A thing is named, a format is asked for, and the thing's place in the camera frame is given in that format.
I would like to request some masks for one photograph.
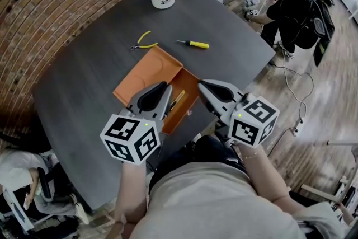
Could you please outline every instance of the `sneaker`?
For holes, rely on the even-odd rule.
[[[295,53],[291,53],[291,52],[288,52],[285,47],[282,45],[281,41],[277,42],[276,43],[276,46],[280,47],[284,52],[285,52],[285,56],[288,58],[288,59],[293,59],[295,58]]]
[[[76,203],[76,216],[85,224],[88,225],[90,223],[90,220],[88,219],[88,216],[86,212],[83,209],[83,206],[81,203]]]

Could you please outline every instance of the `hand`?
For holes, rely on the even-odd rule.
[[[30,194],[26,195],[25,202],[23,204],[25,210],[29,209],[30,204],[32,203],[33,200],[34,200],[34,196],[31,196]]]
[[[339,208],[340,210],[346,209],[346,207],[342,204],[342,202],[336,203],[335,206],[336,206],[337,208]]]
[[[244,11],[244,18],[248,21],[250,20],[250,15],[248,14],[248,11]]]

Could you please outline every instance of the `brick wall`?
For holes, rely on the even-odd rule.
[[[32,86],[92,21],[121,0],[0,0],[0,130],[26,126]]]

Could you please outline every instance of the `orange cardboard box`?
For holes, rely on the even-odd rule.
[[[171,134],[198,98],[198,80],[177,59],[155,46],[129,72],[113,94],[127,106],[140,90],[162,81],[172,85],[172,101],[184,90],[183,98],[164,119],[163,132]]]

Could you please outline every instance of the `wooden floor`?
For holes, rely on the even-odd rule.
[[[224,3],[242,17],[242,0],[224,0]],[[339,179],[348,176],[355,164],[350,147],[326,146],[329,139],[358,141],[358,26],[348,20],[349,14],[340,0],[335,0],[330,13],[336,32],[320,66],[314,66],[313,49],[299,48],[295,58],[286,65],[299,73],[309,72],[314,79],[314,91],[305,101],[308,110],[299,137],[288,131],[276,143],[282,132],[298,120],[299,103],[286,87],[283,69],[267,66],[247,88],[254,95],[264,96],[281,111],[277,126],[264,146],[294,191],[307,184],[333,193]],[[261,32],[260,25],[249,25]],[[275,62],[282,65],[283,59],[278,54]],[[312,88],[308,76],[299,77],[288,72],[288,80],[299,99]],[[354,185],[358,186],[358,176]]]

